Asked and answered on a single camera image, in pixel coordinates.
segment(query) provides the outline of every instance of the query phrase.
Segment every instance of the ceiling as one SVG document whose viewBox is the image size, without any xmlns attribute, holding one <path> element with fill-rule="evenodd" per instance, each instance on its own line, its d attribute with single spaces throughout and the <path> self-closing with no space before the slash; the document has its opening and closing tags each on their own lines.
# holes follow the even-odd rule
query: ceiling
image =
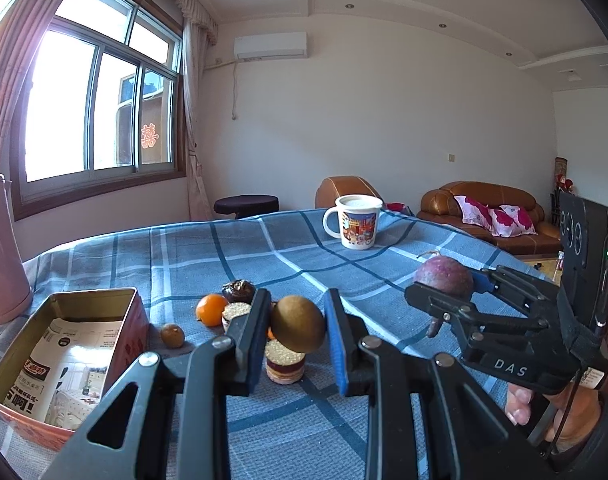
<svg viewBox="0 0 608 480">
<path fill-rule="evenodd" d="M 591 86 L 602 83 L 605 86 L 608 83 L 608 71 L 601 67 L 608 62 L 604 58 L 607 54 L 603 49 L 594 51 L 598 54 L 591 61 L 594 52 L 590 50 L 608 46 L 608 42 L 580 0 L 200 1 L 218 23 L 276 16 L 308 16 L 316 12 L 353 14 L 407 23 L 467 41 L 519 67 L 528 67 L 527 70 L 533 75 L 543 77 L 546 84 L 561 80 L 561 85 L 555 83 L 556 89 L 565 89 L 568 84 L 571 88 L 582 85 L 581 82 L 568 81 L 567 75 L 557 76 L 561 73 L 559 71 L 573 69 L 573 63 L 580 63 L 578 59 L 581 59 L 581 71 L 586 75 L 582 81 L 591 81 Z M 354 7 L 347 9 L 346 4 Z M 559 66 L 558 70 L 557 65 L 542 69 L 542 66 L 559 63 L 560 54 L 573 52 L 575 54 L 568 55 L 568 59 L 562 59 L 563 66 Z"/>
</svg>

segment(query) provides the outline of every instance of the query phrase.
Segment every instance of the blue plaid tablecloth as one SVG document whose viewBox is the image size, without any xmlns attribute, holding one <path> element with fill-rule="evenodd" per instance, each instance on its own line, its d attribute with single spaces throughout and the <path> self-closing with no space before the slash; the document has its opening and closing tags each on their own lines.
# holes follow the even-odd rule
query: blue plaid tablecloth
<svg viewBox="0 0 608 480">
<path fill-rule="evenodd" d="M 457 354 L 450 330 L 427 339 L 429 317 L 404 300 L 404 288 L 427 251 L 438 250 L 477 269 L 505 265 L 539 275 L 513 256 L 449 226 L 388 211 L 381 214 L 374 248 L 348 250 L 325 233 L 323 213 L 280 212 L 235 221 L 159 226 L 79 240 L 47 251 L 24 264 L 34 288 L 33 304 L 28 312 L 0 326 L 0 359 L 49 294 L 123 286 L 136 286 L 142 296 L 152 324 L 150 348 L 163 356 L 188 352 L 221 333 L 195 320 L 197 301 L 239 278 L 267 288 L 273 298 L 299 294 L 319 307 L 324 292 L 336 287 L 348 312 L 361 316 L 371 333 L 400 350 L 424 357 L 438 351 Z M 472 300 L 481 310 L 511 314 L 488 294 L 476 294 Z M 168 322 L 180 324 L 186 334 L 187 344 L 177 351 L 166 349 L 159 338 L 157 329 Z M 477 372 L 473 375 L 493 398 L 502 401 L 505 384 Z M 416 409 L 417 400 L 413 401 Z M 228 420 L 236 480 L 363 478 L 367 400 L 338 395 L 327 345 L 307 356 L 306 373 L 298 383 L 279 386 L 262 374 L 252 396 L 230 397 Z M 418 442 L 423 442 L 421 424 L 417 433 Z M 175 478 L 176 441 L 174 433 L 169 479 Z M 15 434 L 1 418 L 0 449 L 24 480 L 36 479 L 53 457 L 51 451 Z M 423 472 L 423 449 L 418 457 Z"/>
</svg>

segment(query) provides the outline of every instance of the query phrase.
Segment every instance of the orange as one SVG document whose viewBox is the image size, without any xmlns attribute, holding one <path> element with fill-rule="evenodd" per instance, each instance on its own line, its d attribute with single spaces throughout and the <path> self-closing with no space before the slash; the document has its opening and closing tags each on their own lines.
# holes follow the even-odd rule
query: orange
<svg viewBox="0 0 608 480">
<path fill-rule="evenodd" d="M 199 300 L 195 308 L 195 317 L 206 326 L 219 326 L 222 324 L 222 313 L 228 301 L 219 294 L 208 294 Z"/>
</svg>

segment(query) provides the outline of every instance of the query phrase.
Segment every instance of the hand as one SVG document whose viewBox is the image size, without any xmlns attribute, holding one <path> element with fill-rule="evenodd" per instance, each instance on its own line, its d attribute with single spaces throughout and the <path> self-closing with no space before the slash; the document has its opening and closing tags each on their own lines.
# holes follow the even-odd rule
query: hand
<svg viewBox="0 0 608 480">
<path fill-rule="evenodd" d="M 569 384 L 562 393 L 555 396 L 545 396 L 557 408 L 554 422 L 548 428 L 544 437 L 547 442 L 552 442 L 554 439 L 554 434 L 559 428 L 562 416 L 564 416 L 571 390 L 572 384 Z M 505 411 L 506 416 L 513 424 L 524 426 L 528 423 L 530 420 L 530 401 L 532 399 L 533 392 L 531 390 L 515 384 L 508 385 Z M 584 440 L 595 428 L 600 416 L 599 392 L 580 386 L 572 402 L 564 429 L 557 441 L 557 449 L 563 452 Z"/>
</svg>

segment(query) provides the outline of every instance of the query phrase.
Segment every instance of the window sill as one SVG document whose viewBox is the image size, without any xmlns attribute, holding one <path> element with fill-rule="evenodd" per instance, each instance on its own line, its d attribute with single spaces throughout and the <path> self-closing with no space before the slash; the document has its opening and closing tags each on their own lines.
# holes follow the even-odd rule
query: window sill
<svg viewBox="0 0 608 480">
<path fill-rule="evenodd" d="M 155 182 L 162 182 L 164 180 L 183 178 L 185 176 L 185 171 L 140 174 L 135 178 L 126 178 L 116 180 L 114 182 L 105 182 L 92 186 L 79 187 L 78 189 L 25 203 L 22 202 L 20 191 L 14 182 L 12 183 L 11 193 L 13 202 L 13 216 L 15 221 L 18 221 L 37 213 L 43 213 L 50 209 L 55 209 L 56 207 L 77 202 L 79 200 L 84 200 L 85 198 L 91 198 L 93 196 L 99 196 L 105 193 L 119 191 L 121 189 L 128 189 L 129 187 L 144 186 L 145 184 L 153 184 Z"/>
</svg>

